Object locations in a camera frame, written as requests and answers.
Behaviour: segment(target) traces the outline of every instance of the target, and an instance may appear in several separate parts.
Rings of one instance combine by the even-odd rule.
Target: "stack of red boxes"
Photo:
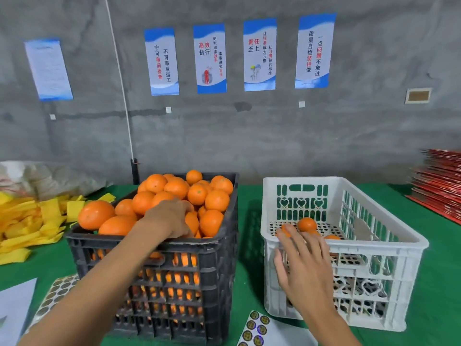
[[[461,225],[461,152],[427,149],[414,170],[409,199]]]

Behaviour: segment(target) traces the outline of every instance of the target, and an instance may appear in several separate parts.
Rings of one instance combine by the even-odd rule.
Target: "blue and white poster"
[[[276,18],[243,23],[245,91],[275,90]]]
[[[179,94],[173,28],[144,30],[150,92],[153,96]]]
[[[301,17],[295,88],[328,86],[336,13]]]
[[[195,25],[194,53],[197,92],[227,92],[224,23]]]
[[[31,40],[24,45],[38,98],[74,99],[59,39]]]

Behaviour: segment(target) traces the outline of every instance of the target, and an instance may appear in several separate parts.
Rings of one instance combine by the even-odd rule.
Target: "gray concrete wall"
[[[402,182],[420,148],[461,147],[461,0],[109,4],[142,178],[198,168],[246,182]],[[299,17],[321,12],[338,13],[330,86],[295,90]],[[277,89],[244,92],[243,21],[263,17],[278,20]],[[213,22],[226,26],[228,92],[198,95],[192,26]],[[143,30],[164,26],[175,28],[181,94],[152,97]],[[55,36],[74,100],[40,103],[23,41]],[[404,105],[409,87],[432,87],[431,103]],[[0,0],[0,160],[66,161],[128,183],[124,116],[104,0]]]

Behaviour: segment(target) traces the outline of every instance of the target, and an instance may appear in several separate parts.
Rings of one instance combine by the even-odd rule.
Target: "white cable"
[[[126,124],[128,125],[128,139],[130,140],[130,151],[131,160],[135,161],[135,155],[133,153],[133,142],[131,141],[131,128],[130,128],[130,117],[128,115],[128,107],[126,105],[125,97],[125,86],[123,85],[122,69],[120,69],[120,61],[118,60],[117,44],[115,42],[114,29],[112,27],[111,11],[109,10],[109,2],[106,0],[107,14],[109,16],[109,25],[111,26],[112,40],[114,42],[115,58],[117,59],[118,74],[120,75],[120,84],[122,85],[123,104],[125,105]]]

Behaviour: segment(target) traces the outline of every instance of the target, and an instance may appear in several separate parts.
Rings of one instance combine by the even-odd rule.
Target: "green tablecloth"
[[[459,252],[461,227],[406,199],[402,186],[365,184],[359,188],[395,216],[424,235],[430,246],[423,254],[411,303],[406,316],[405,332],[385,332],[352,328],[364,345],[456,345],[461,343],[461,264]],[[111,186],[107,192],[121,197],[134,186]],[[265,311],[264,250],[260,236],[262,186],[239,187],[240,247],[234,283],[234,296],[226,345],[235,346],[252,309]],[[52,282],[76,272],[65,240],[36,247],[24,263],[0,266],[0,290],[38,277],[30,308],[36,312]],[[285,320],[291,324],[302,322]],[[102,345],[152,345],[153,342],[107,337]]]

